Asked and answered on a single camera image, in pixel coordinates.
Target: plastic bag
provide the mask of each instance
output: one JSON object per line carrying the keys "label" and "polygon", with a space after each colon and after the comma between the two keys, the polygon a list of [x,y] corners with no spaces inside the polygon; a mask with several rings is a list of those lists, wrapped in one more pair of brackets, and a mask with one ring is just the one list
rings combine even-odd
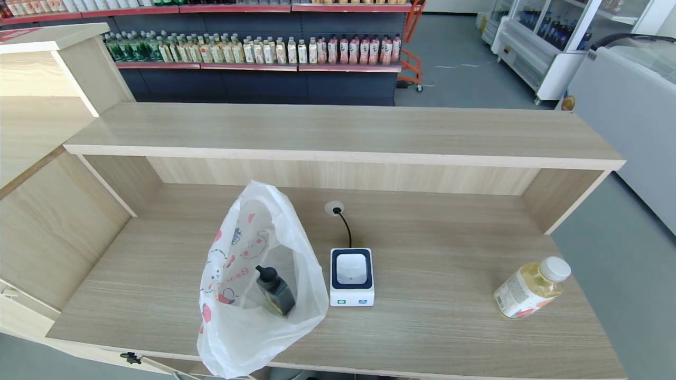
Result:
{"label": "plastic bag", "polygon": [[[256,284],[257,265],[277,269],[295,298],[276,313]],[[248,375],[309,333],[329,308],[322,267],[287,198],[252,181],[216,234],[199,290],[197,351],[225,379]]]}

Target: white bottle cap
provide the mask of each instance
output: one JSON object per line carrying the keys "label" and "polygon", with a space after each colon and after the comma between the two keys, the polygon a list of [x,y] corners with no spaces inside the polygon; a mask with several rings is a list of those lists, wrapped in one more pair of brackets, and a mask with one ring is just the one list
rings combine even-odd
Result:
{"label": "white bottle cap", "polygon": [[540,272],[548,280],[560,283],[571,275],[571,266],[556,256],[550,256],[540,263]]}

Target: black cable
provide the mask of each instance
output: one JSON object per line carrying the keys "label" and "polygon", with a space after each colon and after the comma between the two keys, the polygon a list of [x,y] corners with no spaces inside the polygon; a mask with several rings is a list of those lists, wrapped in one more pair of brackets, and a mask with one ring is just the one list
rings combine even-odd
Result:
{"label": "black cable", "polygon": [[343,223],[345,223],[345,227],[347,228],[347,236],[349,237],[349,247],[352,248],[352,232],[349,230],[349,226],[347,225],[347,221],[345,220],[343,213],[338,207],[333,209],[333,213],[338,214],[338,216],[340,216],[340,219],[343,220]]}

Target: gray floor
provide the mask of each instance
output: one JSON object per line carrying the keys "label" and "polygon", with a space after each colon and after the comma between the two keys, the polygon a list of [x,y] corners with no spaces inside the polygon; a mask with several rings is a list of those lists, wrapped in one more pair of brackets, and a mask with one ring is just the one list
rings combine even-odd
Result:
{"label": "gray floor", "polygon": [[[410,50],[424,64],[426,87],[397,90],[397,105],[537,108],[533,92],[494,60],[468,16],[424,16]],[[435,66],[480,64],[478,68]],[[545,103],[541,108],[552,108]],[[676,379],[673,235],[616,176],[609,177],[555,232],[576,280],[632,380]],[[73,358],[0,334],[0,379],[169,379]]]}

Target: glass door fridge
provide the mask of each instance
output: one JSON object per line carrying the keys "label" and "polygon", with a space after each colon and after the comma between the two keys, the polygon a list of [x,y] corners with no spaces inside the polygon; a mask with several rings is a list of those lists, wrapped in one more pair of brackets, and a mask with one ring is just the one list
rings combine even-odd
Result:
{"label": "glass door fridge", "polygon": [[535,104],[558,100],[595,41],[620,32],[654,34],[674,4],[676,0],[515,0],[498,25],[491,50],[535,91]]}

